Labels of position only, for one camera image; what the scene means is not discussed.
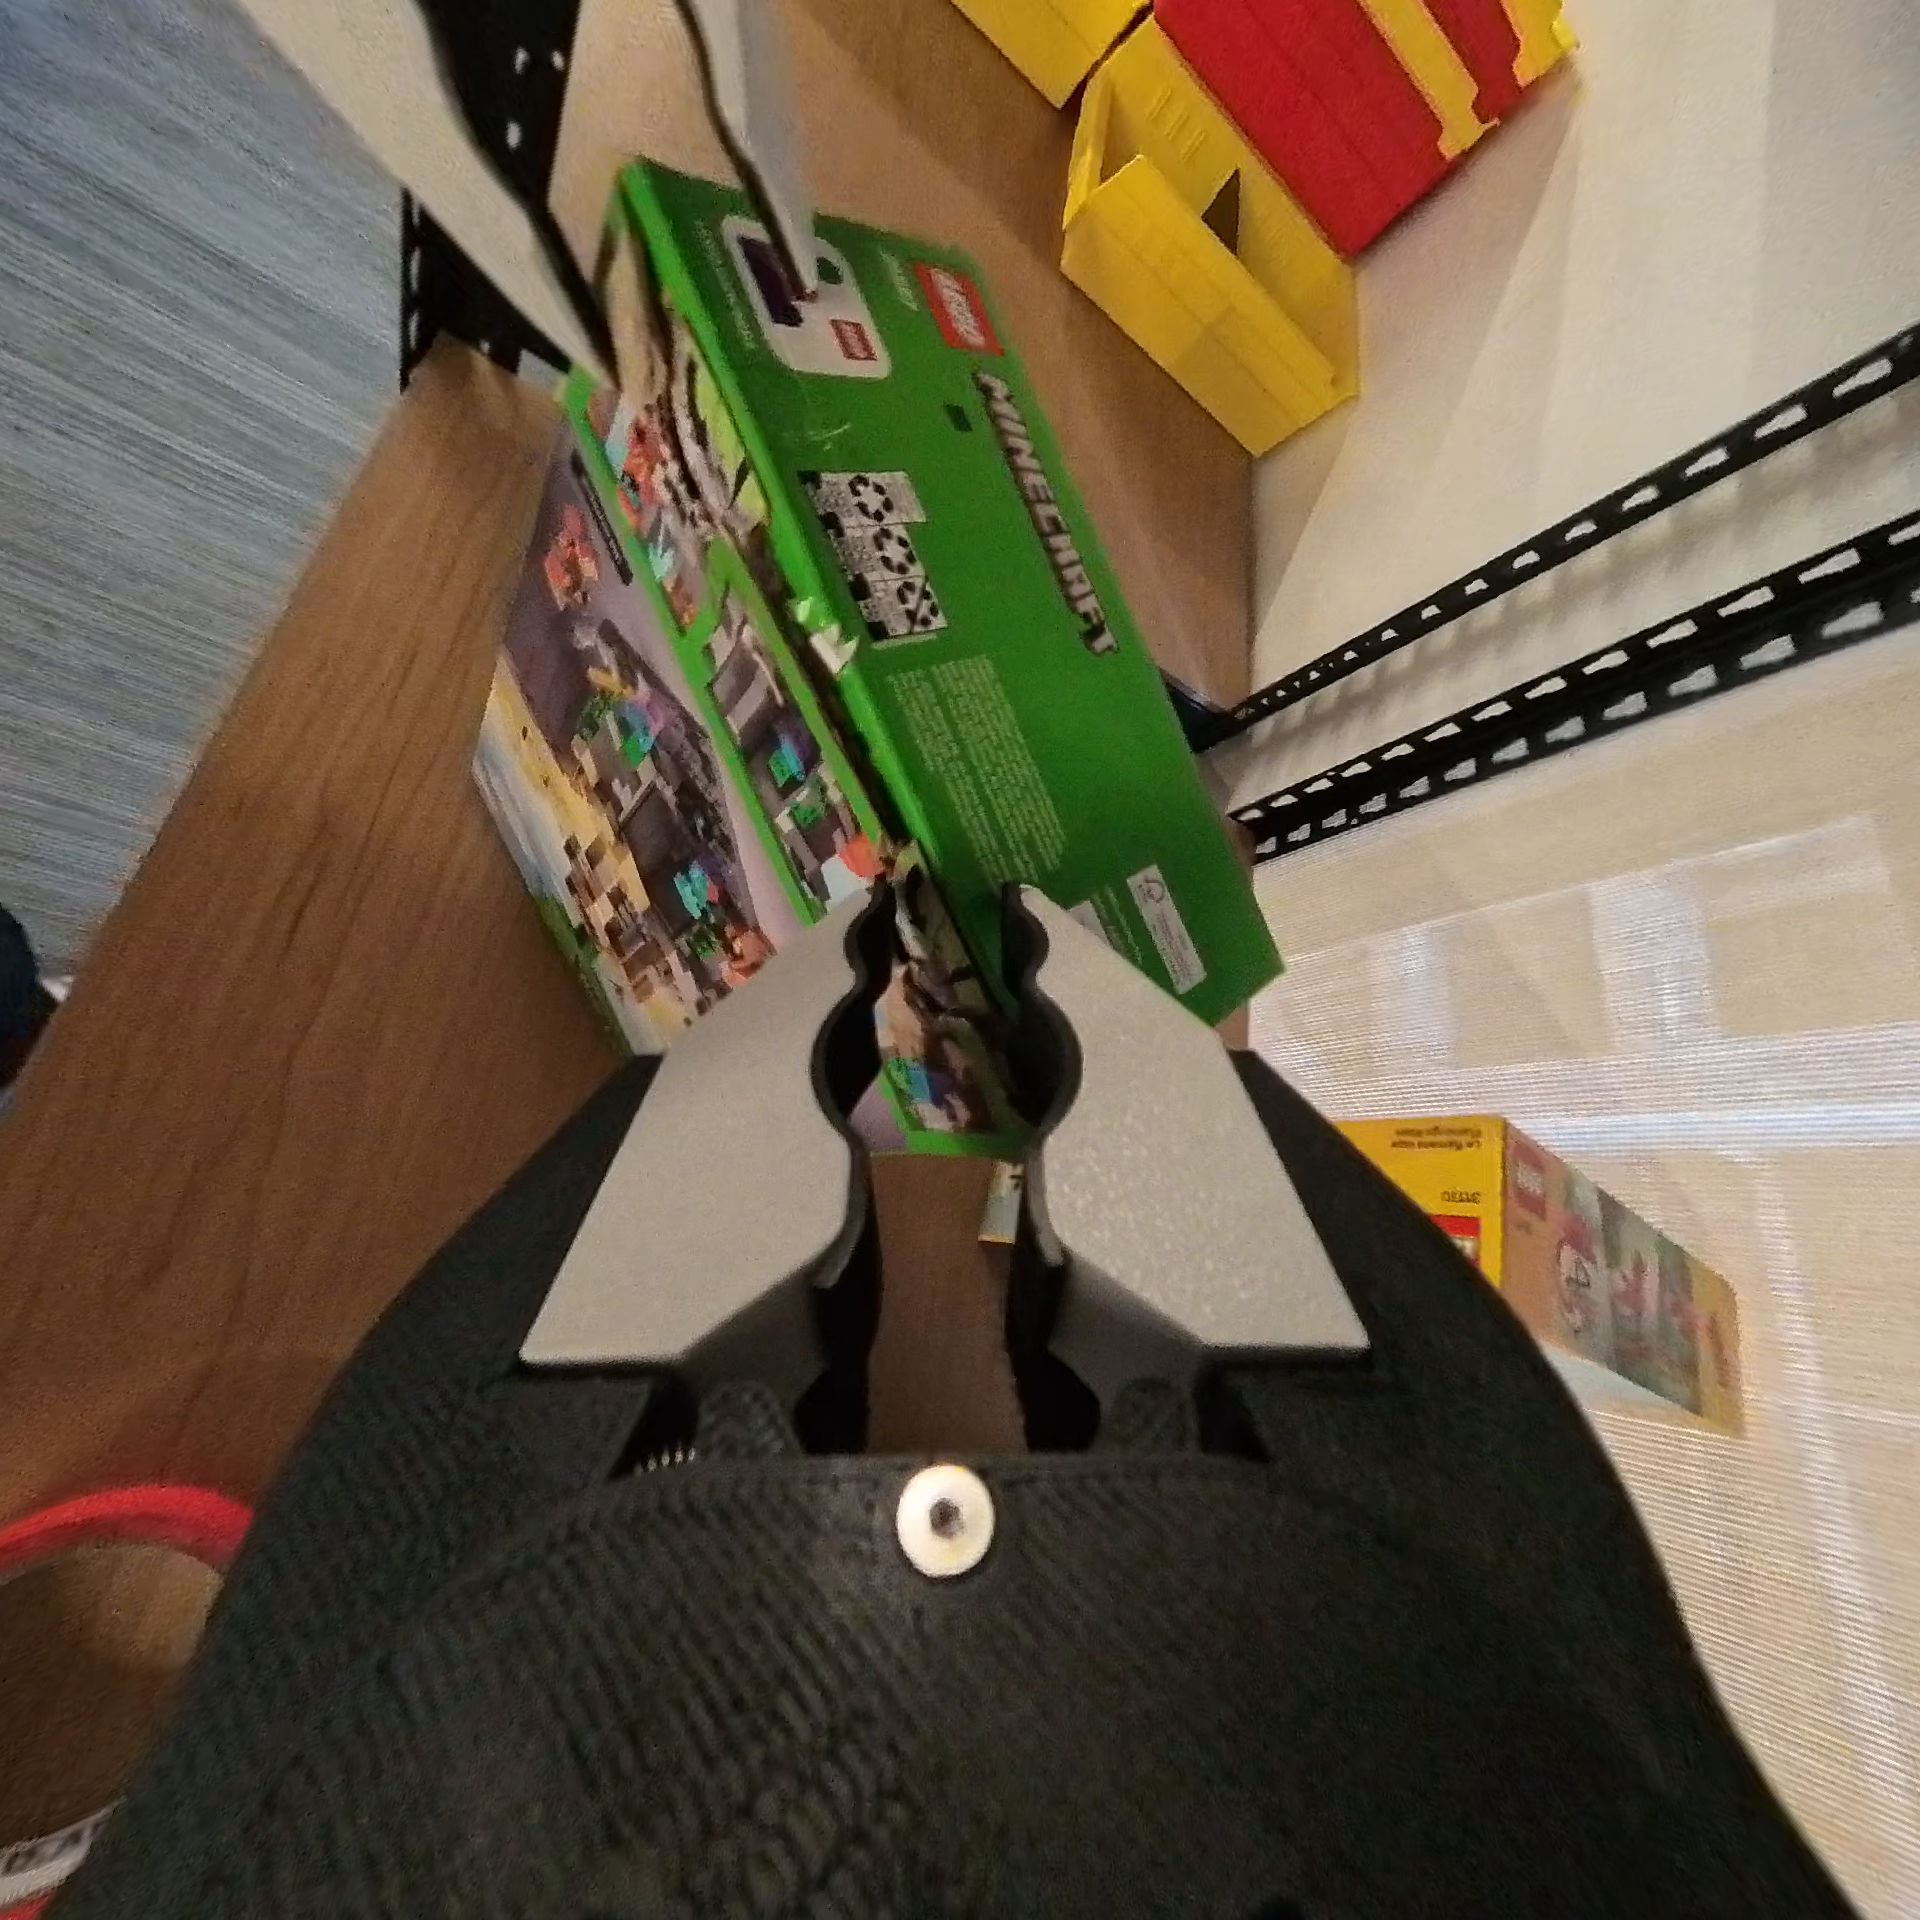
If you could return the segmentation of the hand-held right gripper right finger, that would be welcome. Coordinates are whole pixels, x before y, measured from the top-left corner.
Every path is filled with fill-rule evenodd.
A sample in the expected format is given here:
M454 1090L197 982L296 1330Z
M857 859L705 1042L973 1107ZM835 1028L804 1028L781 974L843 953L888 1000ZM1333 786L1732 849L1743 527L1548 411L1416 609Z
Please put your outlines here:
M1004 894L1022 1304L1049 1361L1356 1361L1372 1343L1215 1031L1038 887Z

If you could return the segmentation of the yellow toy box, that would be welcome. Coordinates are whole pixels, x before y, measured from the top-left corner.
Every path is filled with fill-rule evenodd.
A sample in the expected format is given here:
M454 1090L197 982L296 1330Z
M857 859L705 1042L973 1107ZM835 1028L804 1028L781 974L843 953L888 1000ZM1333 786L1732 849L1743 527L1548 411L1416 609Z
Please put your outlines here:
M1737 1296L1680 1241L1505 1119L1336 1129L1452 1238L1585 1408L1743 1438Z

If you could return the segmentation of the red tape roll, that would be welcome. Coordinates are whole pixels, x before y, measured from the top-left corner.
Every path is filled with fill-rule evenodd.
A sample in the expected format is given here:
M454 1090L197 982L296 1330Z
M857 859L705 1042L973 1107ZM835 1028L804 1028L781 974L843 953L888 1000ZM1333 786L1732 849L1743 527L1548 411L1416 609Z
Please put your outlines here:
M143 1482L76 1496L1 1528L1 1582L108 1547L173 1552L227 1572L254 1522L251 1507L183 1482ZM115 1811L104 1799L60 1828L4 1843L1 1916L40 1916Z

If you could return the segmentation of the stack of yellow red bins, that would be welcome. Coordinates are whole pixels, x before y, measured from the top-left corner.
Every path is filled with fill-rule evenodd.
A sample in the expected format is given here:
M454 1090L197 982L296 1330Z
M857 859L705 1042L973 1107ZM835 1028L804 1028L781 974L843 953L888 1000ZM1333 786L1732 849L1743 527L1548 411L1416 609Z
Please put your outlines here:
M1333 252L1425 199L1437 126L1363 2L1158 2L1158 31Z

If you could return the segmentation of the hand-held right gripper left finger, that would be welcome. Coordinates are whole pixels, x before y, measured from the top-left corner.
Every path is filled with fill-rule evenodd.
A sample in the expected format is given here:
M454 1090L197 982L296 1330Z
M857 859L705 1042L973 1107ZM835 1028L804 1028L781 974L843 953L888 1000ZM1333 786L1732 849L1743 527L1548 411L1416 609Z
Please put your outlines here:
M852 896L659 1059L524 1366L831 1366L893 946L893 894Z

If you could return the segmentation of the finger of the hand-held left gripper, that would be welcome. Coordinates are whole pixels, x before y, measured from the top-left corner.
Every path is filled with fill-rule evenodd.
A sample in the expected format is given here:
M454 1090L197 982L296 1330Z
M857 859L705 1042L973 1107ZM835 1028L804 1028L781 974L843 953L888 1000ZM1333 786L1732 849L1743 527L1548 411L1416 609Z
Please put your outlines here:
M797 96L773 2L678 2L705 115L765 225L797 299L820 292L814 203L803 175Z
M563 367L612 374L606 313L547 196L579 6L246 16Z

